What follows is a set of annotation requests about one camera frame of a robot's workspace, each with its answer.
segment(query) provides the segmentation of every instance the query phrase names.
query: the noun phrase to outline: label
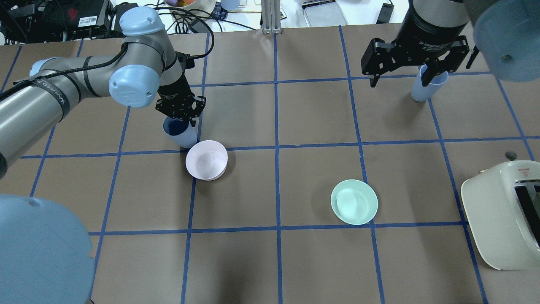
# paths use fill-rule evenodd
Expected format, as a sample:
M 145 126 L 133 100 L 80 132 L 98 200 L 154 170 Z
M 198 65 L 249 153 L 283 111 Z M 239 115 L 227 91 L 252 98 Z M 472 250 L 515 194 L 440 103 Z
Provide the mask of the label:
M 70 104 L 66 94 L 60 90 L 56 85 L 52 84 L 45 78 L 36 78 L 32 81 L 33 84 L 49 92 L 58 101 L 60 107 L 62 107 L 62 119 L 69 113 Z
M 526 168 L 526 169 L 517 169 L 521 174 L 523 174 L 523 176 L 525 176 L 525 178 L 529 177 L 529 171 L 531 170 L 530 168 Z
M 98 16 L 84 17 L 79 19 L 79 27 L 89 27 L 91 25 L 96 25 L 98 21 Z

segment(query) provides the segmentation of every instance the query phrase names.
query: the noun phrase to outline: bowl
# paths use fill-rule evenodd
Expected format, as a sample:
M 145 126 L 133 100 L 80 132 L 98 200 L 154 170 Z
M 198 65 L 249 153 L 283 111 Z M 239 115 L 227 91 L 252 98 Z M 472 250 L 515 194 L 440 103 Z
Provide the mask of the bowl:
M 228 155 L 225 147 L 217 141 L 201 141 L 186 156 L 187 171 L 196 179 L 213 181 L 227 168 Z
M 362 225 L 371 221 L 379 200 L 373 189 L 359 180 L 342 181 L 334 188 L 330 204 L 335 215 L 351 225 Z

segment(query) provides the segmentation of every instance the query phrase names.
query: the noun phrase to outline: sticker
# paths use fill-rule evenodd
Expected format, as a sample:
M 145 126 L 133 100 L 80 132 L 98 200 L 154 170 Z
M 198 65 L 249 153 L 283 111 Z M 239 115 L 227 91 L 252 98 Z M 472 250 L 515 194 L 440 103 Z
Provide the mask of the sticker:
M 79 19 L 79 27 L 88 27 L 90 25 L 96 25 L 98 16 L 84 17 Z
M 530 171 L 530 168 L 526 168 L 526 169 L 517 169 L 519 172 L 521 172 L 521 174 L 523 174 L 523 176 L 525 176 L 525 178 L 529 177 L 529 171 Z

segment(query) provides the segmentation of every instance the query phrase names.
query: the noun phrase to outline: grid line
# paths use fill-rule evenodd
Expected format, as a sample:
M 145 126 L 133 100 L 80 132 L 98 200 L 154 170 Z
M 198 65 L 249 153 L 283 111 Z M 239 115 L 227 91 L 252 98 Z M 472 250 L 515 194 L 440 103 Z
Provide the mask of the grid line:
M 406 228 L 406 227 L 441 227 L 461 226 L 461 221 L 454 222 L 409 222 L 409 223 L 375 223 L 375 228 Z M 258 227 L 232 227 L 232 228 L 201 228 L 191 229 L 192 234 L 199 233 L 227 233 L 227 232 L 251 232 L 251 231 L 277 231 L 277 230 L 324 230 L 324 229 L 371 229 L 371 224 L 350 225 L 292 225 L 292 226 L 258 226 Z M 120 230 L 105 231 L 103 235 L 153 235 L 153 234 L 187 234 L 188 229 L 165 229 L 165 230 Z M 89 235 L 101 235 L 101 232 L 88 232 Z
M 210 33 L 206 34 L 206 45 L 205 52 L 208 52 L 208 47 L 210 45 Z M 202 84 L 201 84 L 201 93 L 204 96 L 204 91 L 206 87 L 206 68 L 208 64 L 208 56 L 204 57 L 204 63 L 202 68 Z M 197 141 L 201 139 L 201 133 L 203 129 L 203 114 L 199 116 L 199 126 L 197 130 Z M 193 212 L 195 209 L 195 190 L 197 188 L 197 179 L 193 177 L 191 184 L 191 199 L 190 199 L 190 214 L 187 222 L 187 237 L 186 237 L 186 249 L 184 254 L 184 274 L 182 276 L 182 290 L 180 294 L 180 303 L 184 304 L 186 302 L 186 291 L 187 291 L 187 275 L 190 265 L 190 250 L 191 250 L 191 233 L 193 228 Z
M 368 177 L 366 172 L 366 164 L 364 162 L 364 155 L 363 155 L 363 147 L 362 147 L 362 138 L 360 136 L 360 129 L 358 127 L 358 117 L 356 115 L 356 104 L 354 100 L 354 90 L 353 90 L 353 81 L 350 76 L 350 65 L 349 65 L 349 58 L 347 56 L 347 47 L 345 46 L 345 38 L 343 36 L 343 30 L 341 26 L 338 26 L 339 34 L 341 38 L 341 46 L 343 47 L 343 56 L 345 58 L 345 67 L 347 68 L 347 80 L 349 84 L 349 94 L 350 94 L 350 103 L 353 110 L 353 120 L 354 120 L 354 127 L 356 131 L 356 139 L 358 140 L 358 151 L 360 153 L 360 167 L 362 169 L 362 178 L 365 183 L 368 183 Z M 375 272 L 377 275 L 377 285 L 379 286 L 379 298 L 381 300 L 381 304 L 385 304 L 384 300 L 384 286 L 382 283 L 382 275 L 381 275 L 381 265 L 379 261 L 379 249 L 377 247 L 377 237 L 375 235 L 375 222 L 373 219 L 369 221 L 369 225 L 367 227 L 371 230 L 372 235 L 372 245 L 373 245 L 373 258 L 375 261 Z
M 531 160 L 535 160 L 535 156 L 532 154 L 531 147 L 529 146 L 529 143 L 527 142 L 527 137 L 525 136 L 525 132 L 523 132 L 523 129 L 521 128 L 521 125 L 519 121 L 517 120 L 516 113 L 514 112 L 514 109 L 512 108 L 512 104 L 510 103 L 510 100 L 508 99 L 508 96 L 506 94 L 506 91 L 504 90 L 504 87 L 501 83 L 501 80 L 499 78 L 495 78 L 497 80 L 497 85 L 499 86 L 499 89 L 501 90 L 501 94 L 504 97 L 504 101 L 506 102 L 508 106 L 508 110 L 510 111 L 510 114 L 512 114 L 512 118 L 514 119 L 514 122 L 516 123 L 516 127 L 519 131 L 519 134 L 521 135 L 520 139 L 523 140 L 523 143 L 525 144 L 525 147 L 527 148 L 527 152 L 529 153 L 529 157 Z
M 467 75 L 490 75 L 491 72 L 455 72 L 450 73 L 450 76 L 467 76 Z M 413 78 L 416 74 L 403 74 L 403 75 L 381 75 L 381 79 L 390 78 Z M 206 87 L 230 87 L 235 85 L 258 85 L 258 84 L 272 84 L 272 83 L 305 83 L 305 82 L 327 82 L 327 81 L 346 81 L 346 80 L 368 80 L 368 76 L 351 76 L 351 77 L 334 77 L 334 78 L 314 78 L 314 79 L 291 79 L 291 80 L 277 80 L 273 81 L 251 81 L 251 82 L 225 82 L 225 83 L 208 83 Z M 202 87 L 202 84 L 195 84 L 192 87 Z
M 83 41 L 81 40 L 80 43 L 79 43 L 79 49 L 77 51 L 77 56 L 76 57 L 79 57 L 80 51 L 82 50 L 82 45 L 83 45 Z M 8 73 L 8 76 L 5 79 L 4 85 L 8 81 L 8 78 L 9 78 L 9 76 L 11 74 L 11 71 L 12 71 L 13 67 L 15 66 L 15 62 L 17 61 L 17 58 L 19 57 L 21 49 L 22 49 L 22 46 L 19 46 L 19 50 L 17 51 L 17 55 L 15 56 L 15 59 L 13 60 L 13 64 L 11 65 L 10 71 Z M 37 169 L 36 178 L 34 179 L 34 183 L 32 185 L 32 190 L 30 191 L 30 196 L 33 196 L 35 191 L 36 191 L 37 183 L 39 182 L 39 177 L 41 176 L 41 171 L 43 170 L 43 165 L 45 163 L 45 158 L 47 156 L 47 153 L 49 152 L 49 146 L 51 145 L 52 137 L 55 134 L 55 130 L 56 130 L 56 126 L 52 127 L 52 129 L 51 129 L 51 131 L 49 133 L 49 138 L 47 139 L 47 144 L 45 145 L 45 149 L 43 150 L 43 154 L 41 156 L 41 161 L 40 161 L 39 167 Z
M 461 224 L 462 224 L 462 227 L 463 227 L 463 232 L 465 234 L 465 239 L 467 241 L 467 247 L 469 249 L 469 254 L 470 254 L 470 257 L 471 257 L 471 261 L 472 261 L 472 267 L 473 267 L 475 275 L 476 275 L 476 281 L 478 283 L 478 288 L 480 289 L 480 295 L 482 296 L 482 302 L 484 304 L 488 304 L 489 303 L 488 298 L 487 298 L 487 296 L 485 294 L 484 283 L 482 281 L 482 276 L 480 275 L 480 270 L 478 268 L 478 263 L 476 262 L 476 256 L 475 256 L 474 249 L 473 249 L 473 243 L 472 243 L 470 235 L 469 235 L 469 229 L 467 227 L 467 222 L 465 220 L 465 214 L 463 212 L 463 209 L 461 208 L 461 201 L 460 201 L 459 194 L 457 192 L 456 182 L 455 182 L 455 179 L 454 179 L 454 173 L 452 172 L 452 166 L 450 164 L 450 159 L 448 159 L 448 153 L 446 151 L 446 146 L 444 144 L 445 140 L 442 137 L 441 129 L 440 129 L 439 124 L 438 124 L 437 115 L 435 114 L 435 109 L 433 107 L 433 103 L 431 102 L 431 98 L 428 98 L 428 104 L 429 104 L 429 109 L 431 111 L 431 115 L 433 117 L 433 121 L 435 123 L 435 129 L 437 130 L 437 135 L 439 137 L 439 140 L 441 141 L 441 149 L 442 149 L 442 153 L 443 153 L 443 157 L 444 157 L 444 162 L 446 163 L 446 167 L 447 167 L 447 170 L 448 170 L 448 175 L 450 177 L 450 183 L 452 185 L 452 190 L 454 191 L 454 198 L 456 200 L 457 210 L 458 210 L 458 212 L 460 214 L 460 219 L 461 219 Z
M 527 136 L 528 140 L 538 140 L 540 136 Z M 489 142 L 489 141 L 514 141 L 522 140 L 522 137 L 486 137 L 486 138 L 454 138 L 445 139 L 445 143 L 454 142 Z M 374 141 L 374 142 L 362 142 L 362 146 L 372 145 L 390 145 L 390 144 L 417 144 L 417 143 L 440 143 L 440 140 L 410 140 L 410 141 Z M 324 147 L 350 147 L 357 146 L 357 142 L 344 142 L 344 143 L 317 143 L 317 144 L 300 144 L 300 145 L 281 145 L 279 149 L 298 149 L 298 148 L 324 148 Z M 229 147 L 227 151 L 245 151 L 245 150 L 274 150 L 275 146 L 248 146 L 248 147 Z M 171 154 L 171 153 L 187 153 L 189 150 L 147 150 L 147 151 L 124 151 L 121 155 L 147 155 L 147 154 Z M 109 157 L 117 156 L 117 153 L 96 153 L 96 154 L 70 154 L 70 155 L 45 155 L 45 158 L 70 158 L 70 157 Z M 23 155 L 21 159 L 42 158 L 43 155 Z
M 283 304 L 283 268 L 281 263 L 281 198 L 279 188 L 279 98 L 278 98 L 278 35 L 274 34 L 274 127 L 275 127 L 275 221 L 278 264 L 278 303 Z
M 15 62 L 17 62 L 17 58 L 19 58 L 21 49 L 22 49 L 22 45 L 19 45 L 19 49 L 17 50 L 17 53 L 15 54 L 15 57 L 13 58 L 13 62 L 11 63 L 11 67 L 9 68 L 8 74 L 5 77 L 4 84 L 2 84 L 2 88 L 0 88 L 0 93 L 4 91 L 5 86 L 8 83 L 9 76 L 11 76 L 11 72 L 13 72 L 13 67 L 15 66 Z
M 50 135 L 49 135 L 49 140 L 47 142 L 47 145 L 45 147 L 43 155 L 41 155 L 41 156 L 40 155 L 29 155 L 29 156 L 21 157 L 21 158 L 41 158 L 41 160 L 42 160 L 41 163 L 40 163 L 39 169 L 38 169 L 38 173 L 36 175 L 34 185 L 32 187 L 31 196 L 33 195 L 33 192 L 35 191 L 35 188 L 36 188 L 36 185 L 37 185 L 37 182 L 39 180 L 40 173 L 41 173 L 41 169 L 43 167 L 43 163 L 44 163 L 46 158 L 117 156 L 117 163 L 116 163 L 114 174 L 113 174 L 113 180 L 111 182 L 110 197 L 109 197 L 109 200 L 107 202 L 107 209 L 106 209 L 106 214 L 104 216 L 104 222 L 102 224 L 102 231 L 101 232 L 89 232 L 89 235 L 94 235 L 94 236 L 99 236 L 100 237 L 99 244 L 98 244 L 98 251 L 96 253 L 96 264 L 95 264 L 95 269 L 94 269 L 94 278 L 95 278 L 95 271 L 97 270 L 99 252 L 100 252 L 100 248 L 101 248 L 101 245 L 102 245 L 102 240 L 103 240 L 104 235 L 144 235 L 144 234 L 183 234 L 183 233 L 186 233 L 189 236 L 191 236 L 192 233 L 226 233 L 226 232 L 240 232 L 240 231 L 267 231 L 267 230 L 273 231 L 273 230 L 276 230 L 277 231 L 277 237 L 278 237 L 278 239 L 277 239 L 277 242 L 278 242 L 278 286 L 279 286 L 279 301 L 280 301 L 280 304 L 282 304 L 282 282 L 281 282 L 281 280 L 282 280 L 282 275 L 281 275 L 281 231 L 282 230 L 370 228 L 372 230 L 373 245 L 374 245 L 374 256 L 375 256 L 375 259 L 376 259 L 377 277 L 379 279 L 381 302 L 384 303 L 384 297 L 383 297 L 383 291 L 382 291 L 382 280 L 380 280 L 380 277 L 381 277 L 380 276 L 380 266 L 379 266 L 378 252 L 377 252 L 377 247 L 376 247 L 375 228 L 463 226 L 465 236 L 467 238 L 467 243 L 468 243 L 468 246 L 469 246 L 469 251 L 470 251 L 470 254 L 471 254 L 472 261 L 473 261 L 473 265 L 475 267 L 475 273 L 476 273 L 478 284 L 479 284 L 479 287 L 480 287 L 480 290 L 481 290 L 483 302 L 488 303 L 487 297 L 485 295 L 485 290 L 483 289 L 482 279 L 481 279 L 480 273 L 478 271 L 478 265 L 476 263 L 474 252 L 472 250 L 472 243 L 471 243 L 470 236 L 468 234 L 467 222 L 465 221 L 465 218 L 464 218 L 464 215 L 463 215 L 463 210 L 462 210 L 461 205 L 460 205 L 460 200 L 459 200 L 458 194 L 457 194 L 457 187 L 456 187 L 456 184 L 455 184 L 454 176 L 453 176 L 453 173 L 452 173 L 452 170 L 451 170 L 451 165 L 450 165 L 450 162 L 448 160 L 448 155 L 446 153 L 446 148 L 445 148 L 444 144 L 446 142 L 448 143 L 448 142 L 523 140 L 531 159 L 534 160 L 534 156 L 533 156 L 532 151 L 531 151 L 531 149 L 530 149 L 530 147 L 528 145 L 527 139 L 540 139 L 540 136 L 525 136 L 525 134 L 524 134 L 524 132 L 523 132 L 523 130 L 522 130 L 520 124 L 519 124 L 519 121 L 518 121 L 518 119 L 517 119 L 517 117 L 516 117 L 516 115 L 514 113 L 514 110 L 513 110 L 512 106 L 511 106 L 511 103 L 510 103 L 510 101 L 509 101 L 509 99 L 508 99 L 508 97 L 507 97 L 507 95 L 506 95 L 506 93 L 504 91 L 504 88 L 502 87 L 500 81 L 497 79 L 497 83 L 499 85 L 501 93 L 503 94 L 504 99 L 505 99 L 505 101 L 507 103 L 507 106 L 508 106 L 508 108 L 509 108 L 509 110 L 510 110 L 510 112 L 512 114 L 512 117 L 514 118 L 514 121 L 515 121 L 515 123 L 516 123 L 516 125 L 517 125 L 517 127 L 518 127 L 518 129 L 520 131 L 521 136 L 519 136 L 519 137 L 456 138 L 456 139 L 445 140 L 445 139 L 442 138 L 442 135 L 441 135 L 441 132 L 440 132 L 440 129 L 439 129 L 439 126 L 438 126 L 438 122 L 437 122 L 437 118 L 436 118 L 436 115 L 435 115 L 435 112 L 434 112 L 432 102 L 431 102 L 431 100 L 428 100 L 428 103 L 429 103 L 429 106 L 430 106 L 430 109 L 431 109 L 431 114 L 432 114 L 433 119 L 435 121 L 436 129 L 437 129 L 437 133 L 438 133 L 438 137 L 439 137 L 438 140 L 362 142 L 361 138 L 360 138 L 360 132 L 359 132 L 359 128 L 358 128 L 358 121 L 357 121 L 356 111 L 355 111 L 355 101 L 354 101 L 354 93 L 353 93 L 353 90 L 352 90 L 352 80 L 366 80 L 368 78 L 367 77 L 362 77 L 362 76 L 361 77 L 351 77 L 350 76 L 349 63 L 348 63 L 348 58 L 347 58 L 347 53 L 346 53 L 346 48 L 345 48 L 345 40 L 344 40 L 344 37 L 343 37 L 341 26 L 339 26 L 339 32 L 340 32 L 340 36 L 341 36 L 341 42 L 342 42 L 343 52 L 344 52 L 345 61 L 346 61 L 347 76 L 348 76 L 346 78 L 321 78 L 321 79 L 314 79 L 314 80 L 282 80 L 282 81 L 278 81 L 278 79 L 277 79 L 277 74 L 278 74 L 278 69 L 277 69 L 277 44 L 276 44 L 277 40 L 276 40 L 276 34 L 274 34 L 274 69 L 275 69 L 274 70 L 274 81 L 205 84 L 206 63 L 207 63 L 207 57 L 206 57 L 205 58 L 205 63 L 204 63 L 204 72 L 203 72 L 202 84 L 200 84 L 200 85 L 192 85 L 192 87 L 201 87 L 202 88 L 202 94 L 204 94 L 204 88 L 205 87 L 220 87 L 220 86 L 230 86 L 230 85 L 274 84 L 274 93 L 275 93 L 275 146 L 232 147 L 232 148 L 227 148 L 227 150 L 235 151 L 235 150 L 275 149 L 275 151 L 276 151 L 276 157 L 275 157 L 275 161 L 276 161 L 276 177 L 275 177 L 276 178 L 276 223 L 277 223 L 276 226 L 272 226 L 272 227 L 236 227 L 236 228 L 191 229 L 191 223 L 192 223 L 192 220 L 193 220 L 194 191 L 195 191 L 195 186 L 196 186 L 195 185 L 195 179 L 193 179 L 193 182 L 192 182 L 192 199 L 191 199 L 191 205 L 190 205 L 190 221 L 189 221 L 189 224 L 188 224 L 188 229 L 118 231 L 118 232 L 115 232 L 115 231 L 106 232 L 106 231 L 104 231 L 104 226 L 106 225 L 106 217 L 108 216 L 108 209 L 110 207 L 110 200 L 111 200 L 111 197 L 112 197 L 112 192 L 114 190 L 114 183 L 115 183 L 116 174 L 117 174 L 117 170 L 118 170 L 118 166 L 119 166 L 119 161 L 120 161 L 120 157 L 122 155 L 186 153 L 187 152 L 187 150 L 181 150 L 181 151 L 178 151 L 178 150 L 155 150 L 155 151 L 127 151 L 127 152 L 122 152 L 121 151 L 122 142 L 123 142 L 123 137 L 125 135 L 125 129 L 126 129 L 126 125 L 127 125 L 127 120 L 129 118 L 130 108 L 128 108 L 127 111 L 126 111 L 124 129 L 123 129 L 122 138 L 120 140 L 120 147 L 119 147 L 119 152 L 118 153 L 48 155 L 48 148 L 49 148 L 49 145 L 50 145 L 50 142 L 52 140 L 53 133 L 54 133 L 54 130 L 55 130 L 55 128 L 53 128 L 51 130 Z M 209 37 L 207 36 L 206 49 L 208 49 L 208 41 L 209 41 L 208 39 L 209 39 Z M 77 56 L 79 56 L 79 54 L 81 52 L 81 49 L 82 49 L 82 46 L 83 46 L 83 41 L 81 41 L 81 43 L 79 45 L 79 50 L 78 50 Z M 14 65 L 16 63 L 16 60 L 17 60 L 17 58 L 19 56 L 20 51 L 21 51 L 21 46 L 19 46 L 19 49 L 18 49 L 17 54 L 15 56 L 15 59 L 14 59 L 12 65 L 11 65 L 11 68 L 10 68 L 10 70 L 8 72 L 8 75 L 7 75 L 7 77 L 6 77 L 6 79 L 5 79 L 4 83 L 3 83 L 3 86 L 2 86 L 2 89 L 0 90 L 0 92 L 3 91 L 3 89 L 5 88 L 5 86 L 7 84 L 7 81 L 9 79 L 9 77 L 10 77 L 10 74 L 11 74 L 13 68 L 14 68 Z M 452 73 L 450 75 L 451 76 L 452 75 L 462 76 L 462 75 L 486 75 L 486 74 L 491 74 L 491 72 L 459 72 L 459 73 L 456 72 L 456 73 Z M 381 78 L 406 78 L 406 77 L 416 77 L 416 75 L 387 75 L 387 76 L 381 76 Z M 354 116 L 355 129 L 356 129 L 358 142 L 356 142 L 356 143 L 329 143 L 329 144 L 299 145 L 299 146 L 295 146 L 295 145 L 280 146 L 279 145 L 279 136 L 278 136 L 278 84 L 280 84 L 280 83 L 301 83 L 301 82 L 323 82 L 323 81 L 345 81 L 345 80 L 347 80 L 348 83 L 349 83 L 349 92 L 350 92 L 351 103 L 352 103 L 352 107 L 353 107 L 353 116 Z M 200 135 L 201 135 L 201 132 L 200 132 L 201 131 L 201 122 L 202 122 L 202 116 L 199 119 L 198 140 L 200 140 Z M 364 181 L 367 182 L 367 173 L 366 173 L 366 170 L 365 170 L 365 164 L 364 164 L 364 159 L 363 159 L 363 151 L 362 151 L 363 146 L 378 145 L 378 144 L 382 145 L 382 144 L 415 144 L 415 143 L 440 143 L 441 144 L 441 148 L 443 150 L 443 155 L 444 155 L 444 158 L 445 158 L 447 169 L 448 169 L 448 172 L 449 172 L 449 175 L 450 175 L 450 180 L 451 180 L 451 183 L 452 183 L 452 186 L 453 186 L 453 189 L 454 189 L 454 195 L 456 197 L 456 203 L 458 205 L 458 210 L 460 212 L 460 217 L 461 217 L 460 222 L 374 223 L 374 221 L 372 220 L 369 224 L 360 225 L 360 226 L 352 226 L 352 225 L 347 225 L 347 224 L 341 224 L 341 225 L 314 225 L 314 226 L 281 226 L 281 223 L 280 223 L 280 202 L 279 202 L 279 150 L 280 149 L 358 146 L 359 147 L 359 152 L 360 152 L 362 176 L 364 178 Z M 190 240 L 188 239 L 186 241 L 186 253 L 187 254 L 186 254 L 186 260 L 185 260 L 185 264 L 184 264 L 184 267 L 185 267 L 184 268 L 184 276 L 185 277 L 184 277 L 184 282 L 183 282 L 183 290 L 182 290 L 182 298 L 181 298 L 182 303 L 185 302 L 185 288 L 186 288 L 186 282 L 187 282 L 187 271 L 188 271 L 188 263 L 187 262 L 188 262 L 188 251 L 189 251 L 188 248 L 189 248 L 189 245 L 190 245 Z
M 113 197 L 113 194 L 114 194 L 114 187 L 116 185 L 116 177 L 118 175 L 118 168 L 120 166 L 120 159 L 122 157 L 122 154 L 121 154 L 122 146 L 124 145 L 124 138 L 125 138 L 125 135 L 126 135 L 127 122 L 129 120 L 129 117 L 130 117 L 130 110 L 131 110 L 131 107 L 127 107 L 126 115 L 125 115 L 125 118 L 124 118 L 124 125 L 122 127 L 122 133 L 121 133 L 121 136 L 120 136 L 120 143 L 118 144 L 118 153 L 117 153 L 117 156 L 116 156 L 116 163 L 114 164 L 114 171 L 113 171 L 112 179 L 111 179 L 111 187 L 109 189 L 109 196 L 107 198 L 107 205 L 105 206 L 105 213 L 103 215 L 102 227 L 101 227 L 101 231 L 99 233 L 99 241 L 98 241 L 98 246 L 97 246 L 97 249 L 96 249 L 96 259 L 94 261 L 94 277 L 93 277 L 93 280 L 92 280 L 92 287 L 90 288 L 90 294 L 88 296 L 89 298 L 92 297 L 92 292 L 93 292 L 93 289 L 94 289 L 94 283 L 95 283 L 95 280 L 96 280 L 96 273 L 97 273 L 97 270 L 98 270 L 99 257 L 101 255 L 101 249 L 102 249 L 102 246 L 103 246 L 103 237 L 104 237 L 104 233 L 105 233 L 105 228 L 107 227 L 107 220 L 109 219 L 109 211 L 111 209 L 111 202 L 112 202 L 112 197 Z

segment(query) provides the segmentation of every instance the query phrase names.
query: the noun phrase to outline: power adapter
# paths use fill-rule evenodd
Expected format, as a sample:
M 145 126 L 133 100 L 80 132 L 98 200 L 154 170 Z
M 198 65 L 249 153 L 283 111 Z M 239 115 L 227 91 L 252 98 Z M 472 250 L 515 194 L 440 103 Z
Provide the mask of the power adapter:
M 393 4 L 383 3 L 381 7 L 381 12 L 379 13 L 379 17 L 377 18 L 377 24 L 390 22 L 393 11 Z

